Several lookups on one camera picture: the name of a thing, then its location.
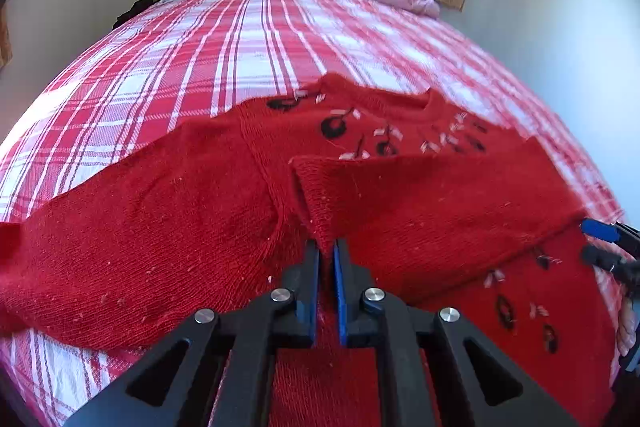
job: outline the bed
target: bed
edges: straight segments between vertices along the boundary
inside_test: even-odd
[[[185,119],[292,94],[327,71],[402,92],[434,86],[489,121],[536,136],[591,216],[622,218],[559,118],[443,22],[370,0],[180,0],[154,5],[91,46],[20,118],[0,145],[0,221],[26,219]],[[595,276],[616,324],[617,285]],[[65,346],[35,330],[0,339],[0,363],[43,426],[62,425],[140,354]]]

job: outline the silver bolt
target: silver bolt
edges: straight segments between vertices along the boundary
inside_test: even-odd
[[[216,312],[213,310],[210,310],[209,308],[203,308],[201,310],[196,311],[194,318],[196,319],[196,322],[198,324],[207,324],[216,318]]]
[[[271,300],[276,302],[288,301],[291,298],[291,292],[286,288],[276,288],[271,292]]]
[[[367,301],[382,301],[385,298],[385,293],[380,288],[367,288],[364,290],[364,298]]]
[[[455,308],[443,308],[440,310],[440,318],[445,322],[455,322],[460,318],[460,312]]]

